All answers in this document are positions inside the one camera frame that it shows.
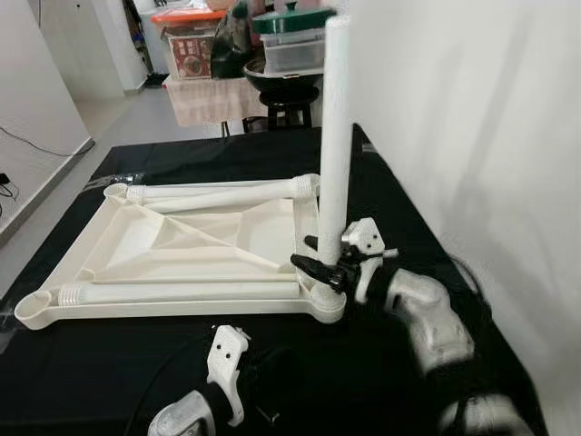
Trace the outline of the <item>white plastic table leg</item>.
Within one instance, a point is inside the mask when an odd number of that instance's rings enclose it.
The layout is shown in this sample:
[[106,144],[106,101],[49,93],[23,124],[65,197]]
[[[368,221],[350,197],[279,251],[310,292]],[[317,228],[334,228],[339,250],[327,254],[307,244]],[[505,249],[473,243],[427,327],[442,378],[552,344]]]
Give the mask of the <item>white plastic table leg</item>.
[[279,186],[256,186],[248,188],[232,188],[223,192],[207,193],[175,200],[149,203],[144,207],[159,214],[188,211],[188,209],[204,209],[221,206],[240,206],[248,203],[265,203],[275,199],[294,199],[294,188]]
[[307,198],[317,192],[320,176],[308,173],[280,180],[241,180],[224,183],[192,183],[192,185],[133,185],[121,193],[130,203],[148,203],[165,198],[190,198],[190,196],[225,194],[229,198],[274,199]]
[[320,148],[319,259],[335,266],[346,228],[351,165],[350,54],[351,17],[325,22],[322,148]]
[[59,306],[135,302],[285,300],[300,295],[297,282],[71,282],[55,298]]

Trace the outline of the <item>black table cloth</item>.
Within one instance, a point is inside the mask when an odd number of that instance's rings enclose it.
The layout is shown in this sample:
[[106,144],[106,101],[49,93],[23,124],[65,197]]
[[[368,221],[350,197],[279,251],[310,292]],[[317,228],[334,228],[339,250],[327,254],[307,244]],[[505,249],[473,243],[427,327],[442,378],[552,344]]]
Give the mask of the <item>black table cloth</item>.
[[[103,202],[114,175],[141,173],[149,185],[295,177],[320,169],[320,129],[237,134],[117,146],[55,222],[40,250],[0,302],[9,309],[36,291]],[[350,216],[373,217],[401,266],[448,287],[483,353],[470,387],[510,396],[535,436],[547,425],[527,371],[399,183],[402,167],[353,134]],[[17,320],[0,341],[0,436],[122,436],[145,433],[165,404],[206,381],[213,325],[238,325],[252,338],[250,357],[274,393],[232,436],[437,436],[447,387],[419,374],[399,317],[359,311],[324,324],[301,314],[129,317],[55,322],[29,331]]]

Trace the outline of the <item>white plastic table top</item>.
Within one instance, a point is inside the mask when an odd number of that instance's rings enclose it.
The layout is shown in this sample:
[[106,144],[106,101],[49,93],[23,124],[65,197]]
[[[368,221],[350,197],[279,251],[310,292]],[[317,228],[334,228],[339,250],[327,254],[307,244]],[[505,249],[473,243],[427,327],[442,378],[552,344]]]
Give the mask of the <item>white plastic table top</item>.
[[[57,321],[105,317],[307,314],[324,323],[343,315],[345,296],[325,295],[291,265],[312,256],[303,237],[317,232],[317,192],[307,198],[159,214],[121,196],[111,185],[103,202],[36,291],[18,300],[14,315],[33,331]],[[55,298],[71,282],[297,282],[285,300],[135,302],[61,306]]]

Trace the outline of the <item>black round stool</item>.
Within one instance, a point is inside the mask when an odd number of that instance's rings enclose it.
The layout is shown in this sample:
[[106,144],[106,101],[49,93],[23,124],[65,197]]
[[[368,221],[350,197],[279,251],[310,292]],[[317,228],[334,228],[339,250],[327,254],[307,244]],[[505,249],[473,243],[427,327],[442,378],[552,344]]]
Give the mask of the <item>black round stool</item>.
[[314,127],[311,107],[319,96],[316,87],[283,87],[261,92],[259,101],[267,107],[267,130]]

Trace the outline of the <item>black wok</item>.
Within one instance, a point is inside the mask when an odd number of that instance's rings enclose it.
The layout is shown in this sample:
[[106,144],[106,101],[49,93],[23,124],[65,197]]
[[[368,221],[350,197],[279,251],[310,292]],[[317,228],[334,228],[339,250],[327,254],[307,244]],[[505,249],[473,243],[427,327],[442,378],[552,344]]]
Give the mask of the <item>black wok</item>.
[[264,69],[265,59],[259,57],[251,59],[243,67],[245,78],[261,93],[287,90],[287,88],[314,87],[323,76],[320,72],[318,74],[298,74],[295,72],[295,74],[272,75],[266,74]]

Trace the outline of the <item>beige cloth covered table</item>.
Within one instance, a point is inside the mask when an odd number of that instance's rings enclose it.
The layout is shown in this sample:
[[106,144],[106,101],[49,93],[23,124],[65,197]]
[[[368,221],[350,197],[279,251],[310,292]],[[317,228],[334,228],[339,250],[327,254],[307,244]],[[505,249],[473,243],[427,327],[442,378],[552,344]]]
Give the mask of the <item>beige cloth covered table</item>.
[[266,105],[259,100],[259,91],[246,78],[179,79],[169,76],[162,86],[169,93],[175,121],[182,127],[267,115]]

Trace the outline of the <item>clear plastic storage container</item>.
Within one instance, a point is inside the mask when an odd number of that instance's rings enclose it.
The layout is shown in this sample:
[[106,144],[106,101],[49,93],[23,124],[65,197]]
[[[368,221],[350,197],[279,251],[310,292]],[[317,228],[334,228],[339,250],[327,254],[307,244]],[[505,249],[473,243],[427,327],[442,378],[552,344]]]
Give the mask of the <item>clear plastic storage container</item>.
[[265,35],[265,66],[268,75],[299,74],[308,70],[322,69],[325,58],[325,36],[315,34],[278,40],[274,35]]

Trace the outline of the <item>clear plastic bag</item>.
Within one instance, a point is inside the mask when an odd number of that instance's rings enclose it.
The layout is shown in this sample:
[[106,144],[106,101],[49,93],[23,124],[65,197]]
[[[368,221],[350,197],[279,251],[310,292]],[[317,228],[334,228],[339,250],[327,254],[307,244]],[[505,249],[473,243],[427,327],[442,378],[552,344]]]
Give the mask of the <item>clear plastic bag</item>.
[[111,185],[141,185],[143,179],[145,178],[144,172],[128,172],[128,173],[116,173],[104,175],[103,177],[95,177],[92,180],[88,180],[84,184],[83,191],[88,190],[103,190],[105,187]]

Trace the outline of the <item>dark green lid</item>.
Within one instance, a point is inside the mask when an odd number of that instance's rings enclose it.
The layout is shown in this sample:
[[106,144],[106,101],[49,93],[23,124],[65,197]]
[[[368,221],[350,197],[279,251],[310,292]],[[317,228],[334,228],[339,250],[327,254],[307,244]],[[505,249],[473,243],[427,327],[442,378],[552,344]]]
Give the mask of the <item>dark green lid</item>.
[[254,32],[262,35],[306,32],[323,28],[329,18],[337,15],[335,8],[299,9],[296,3],[287,3],[285,11],[273,11],[253,17]]

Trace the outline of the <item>red patterned box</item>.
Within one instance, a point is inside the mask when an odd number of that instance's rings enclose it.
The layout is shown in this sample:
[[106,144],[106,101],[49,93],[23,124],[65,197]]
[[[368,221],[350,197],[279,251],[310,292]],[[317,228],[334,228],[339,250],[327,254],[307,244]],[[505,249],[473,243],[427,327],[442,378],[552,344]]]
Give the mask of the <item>red patterned box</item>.
[[212,78],[211,49],[214,32],[209,28],[175,26],[162,34],[170,47],[170,71],[177,79]]

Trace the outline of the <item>orange plastic lid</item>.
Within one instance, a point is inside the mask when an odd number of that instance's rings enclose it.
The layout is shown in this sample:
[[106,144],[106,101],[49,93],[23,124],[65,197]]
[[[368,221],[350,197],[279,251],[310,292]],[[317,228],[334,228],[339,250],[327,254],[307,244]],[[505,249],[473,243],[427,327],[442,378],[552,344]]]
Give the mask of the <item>orange plastic lid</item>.
[[154,11],[150,21],[155,25],[190,24],[191,22],[217,22],[227,15],[225,11],[212,11],[206,8],[175,8]]

